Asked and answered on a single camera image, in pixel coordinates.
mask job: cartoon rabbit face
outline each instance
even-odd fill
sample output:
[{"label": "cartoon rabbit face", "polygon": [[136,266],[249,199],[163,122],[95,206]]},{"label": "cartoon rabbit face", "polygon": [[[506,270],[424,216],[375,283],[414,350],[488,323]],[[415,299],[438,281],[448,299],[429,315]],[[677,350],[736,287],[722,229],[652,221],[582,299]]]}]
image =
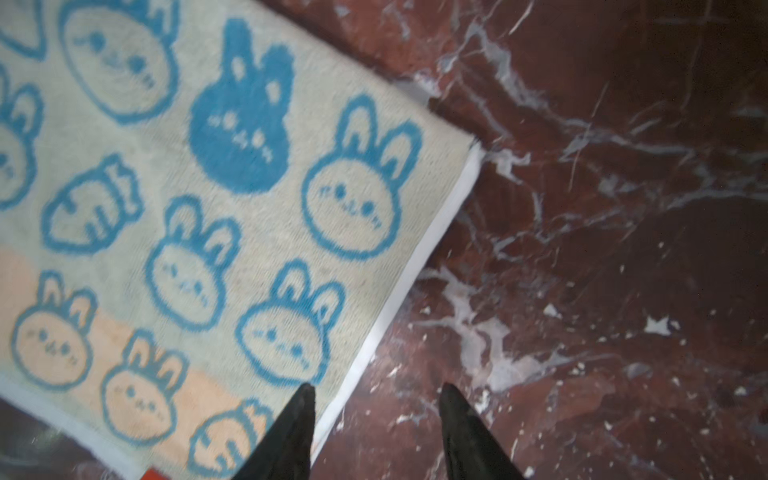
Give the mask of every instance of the cartoon rabbit face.
[{"label": "cartoon rabbit face", "polygon": [[15,206],[37,173],[33,142],[40,132],[43,102],[32,84],[10,94],[8,74],[0,65],[0,210]]},{"label": "cartoon rabbit face", "polygon": [[310,169],[302,188],[313,237],[350,260],[367,260],[392,245],[402,216],[399,188],[422,146],[421,130],[409,121],[378,146],[377,131],[373,99],[352,99],[339,122],[336,149]]},{"label": "cartoon rabbit face", "polygon": [[146,277],[155,304],[180,326],[212,328],[226,303],[223,275],[237,255],[240,228],[233,218],[202,231],[196,197],[174,198],[165,210],[166,237],[147,260]]},{"label": "cartoon rabbit face", "polygon": [[271,425],[272,412],[256,399],[210,417],[190,439],[187,468],[205,477],[231,477]]},{"label": "cartoon rabbit face", "polygon": [[188,362],[179,352],[156,359],[152,332],[136,330],[123,351],[123,364],[101,385],[104,420],[118,437],[135,445],[154,445],[176,428],[171,398],[184,383]]},{"label": "cartoon rabbit face", "polygon": [[190,147],[211,180],[237,194],[266,192],[288,169],[283,117],[293,89],[293,56],[273,46],[253,63],[250,29],[224,29],[221,78],[192,106]]},{"label": "cartoon rabbit face", "polygon": [[322,380],[330,360],[328,332],[344,307],[338,282],[311,293],[310,272],[302,260],[278,273],[270,299],[240,318],[236,336],[254,369],[281,385]]},{"label": "cartoon rabbit face", "polygon": [[85,379],[93,362],[86,335],[97,308],[88,289],[64,295],[61,274],[40,274],[38,302],[16,321],[11,345],[19,369],[37,385],[68,390]]},{"label": "cartoon rabbit face", "polygon": [[177,90],[170,46],[179,5],[164,4],[74,0],[61,11],[59,36],[68,67],[91,100],[119,123],[159,114]]}]

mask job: blue outline drawing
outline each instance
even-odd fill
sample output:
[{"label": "blue outline drawing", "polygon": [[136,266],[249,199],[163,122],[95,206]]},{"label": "blue outline drawing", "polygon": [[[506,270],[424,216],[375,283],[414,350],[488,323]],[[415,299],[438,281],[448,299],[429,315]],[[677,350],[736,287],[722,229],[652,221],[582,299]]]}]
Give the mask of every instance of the blue outline drawing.
[{"label": "blue outline drawing", "polygon": [[24,28],[25,31],[33,31],[37,35],[37,44],[30,45],[25,43],[19,38],[14,38],[4,28],[0,26],[0,42],[4,43],[11,50],[15,51],[19,55],[24,55],[27,58],[32,58],[37,61],[42,61],[45,58],[45,52],[48,49],[48,42],[45,38],[45,29],[43,28],[43,0],[10,0],[6,2],[5,7],[11,8],[14,5],[17,10],[16,13],[10,15],[6,12],[3,20],[10,20],[15,25],[20,25],[19,15],[26,14],[28,20],[31,20],[35,24],[35,28]]},{"label": "blue outline drawing", "polygon": [[187,378],[189,361],[178,350],[157,357],[154,335],[137,329],[123,350],[123,363],[101,384],[104,423],[119,439],[146,447],[176,430],[173,395]]},{"label": "blue outline drawing", "polygon": [[315,241],[347,260],[376,257],[395,241],[402,217],[399,189],[422,148],[422,131],[411,121],[388,131],[379,145],[377,135],[373,99],[351,99],[339,119],[334,151],[310,169],[301,190]]},{"label": "blue outline drawing", "polygon": [[155,306],[185,329],[213,328],[227,303],[223,276],[239,250],[234,218],[219,218],[203,231],[200,198],[174,198],[165,210],[165,237],[144,268]]},{"label": "blue outline drawing", "polygon": [[[61,8],[58,37],[69,71],[119,124],[147,120],[173,103],[179,9],[178,0],[71,0]],[[130,50],[137,45],[147,51]]]},{"label": "blue outline drawing", "polygon": [[0,64],[0,210],[16,206],[38,173],[35,138],[43,123],[43,100],[33,84],[11,94],[8,72]]},{"label": "blue outline drawing", "polygon": [[293,56],[274,45],[253,63],[244,20],[224,27],[221,76],[192,105],[189,143],[208,177],[235,194],[269,191],[288,170],[283,119],[293,91]]},{"label": "blue outline drawing", "polygon": [[43,207],[43,244],[72,255],[108,248],[144,212],[136,173],[119,154],[77,175]]},{"label": "blue outline drawing", "polygon": [[13,360],[30,382],[66,392],[91,371],[88,342],[98,302],[93,290],[75,290],[67,298],[61,273],[40,273],[38,302],[16,320],[11,336]]},{"label": "blue outline drawing", "polygon": [[346,293],[339,282],[312,292],[303,260],[286,263],[270,298],[248,309],[235,337],[256,373],[277,386],[323,380],[331,357],[328,333],[336,325]]},{"label": "blue outline drawing", "polygon": [[[264,417],[263,432],[257,432],[254,419]],[[235,409],[216,414],[197,427],[190,438],[187,469],[195,475],[229,478],[272,426],[272,410],[256,399],[243,400]]]}]

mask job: towel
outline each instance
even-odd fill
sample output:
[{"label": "towel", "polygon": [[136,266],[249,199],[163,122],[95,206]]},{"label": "towel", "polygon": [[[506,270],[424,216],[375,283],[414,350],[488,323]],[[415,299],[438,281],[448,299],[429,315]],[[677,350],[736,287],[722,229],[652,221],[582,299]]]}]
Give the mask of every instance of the towel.
[{"label": "towel", "polygon": [[314,455],[474,139],[251,0],[0,3],[0,395],[125,478]]}]

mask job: white towel edge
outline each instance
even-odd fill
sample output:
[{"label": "white towel edge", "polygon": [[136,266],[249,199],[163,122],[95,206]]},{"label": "white towel edge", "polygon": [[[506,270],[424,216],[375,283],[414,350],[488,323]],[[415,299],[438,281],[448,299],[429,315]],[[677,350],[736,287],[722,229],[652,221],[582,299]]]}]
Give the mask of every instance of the white towel edge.
[{"label": "white towel edge", "polygon": [[445,202],[443,202],[443,205],[440,207],[440,210],[438,210],[432,223],[427,227],[424,236],[413,250],[411,258],[409,258],[406,267],[403,269],[402,273],[400,273],[400,278],[397,279],[397,282],[392,289],[392,293],[389,294],[389,298],[384,302],[384,307],[382,307],[379,312],[379,316],[373,323],[368,336],[363,341],[357,356],[352,361],[352,365],[349,367],[349,371],[339,387],[339,392],[328,404],[325,412],[323,412],[320,416],[320,420],[315,425],[315,436],[312,442],[313,465],[320,452],[323,450],[323,446],[330,436],[331,429],[336,423],[336,419],[344,409],[344,405],[346,405],[349,397],[355,391],[363,373],[366,371],[366,367],[374,353],[376,353],[376,348],[384,337],[384,333],[389,328],[389,324],[395,319],[395,315],[400,309],[403,300],[406,299],[406,295],[408,295],[411,286],[416,281],[416,277],[422,271],[424,264],[432,254],[432,251],[437,247],[442,236],[445,235],[445,232],[451,225],[458,210],[464,204],[464,200],[469,195],[469,192],[472,191],[472,187],[475,186],[475,181],[480,174],[480,166],[484,156],[485,151],[483,150],[480,141],[475,139],[472,146],[469,148],[467,161],[464,164],[464,168],[462,169],[453,190],[451,190],[451,193],[445,199]]},{"label": "white towel edge", "polygon": [[28,413],[49,426],[59,429],[106,467],[117,472],[124,480],[140,480],[147,469],[139,465],[114,442],[104,438],[82,420],[76,419],[48,401],[40,392],[33,392],[0,374],[0,396],[17,409]]}]

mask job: marble floor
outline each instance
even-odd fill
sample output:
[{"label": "marble floor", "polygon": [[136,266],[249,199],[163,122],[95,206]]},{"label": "marble floor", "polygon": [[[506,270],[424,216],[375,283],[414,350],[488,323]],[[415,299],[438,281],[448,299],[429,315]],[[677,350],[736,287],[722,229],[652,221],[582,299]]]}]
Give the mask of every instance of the marble floor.
[{"label": "marble floor", "polygon": [[314,479],[444,478],[445,381],[529,478],[768,478],[766,0],[267,3],[491,151]]}]

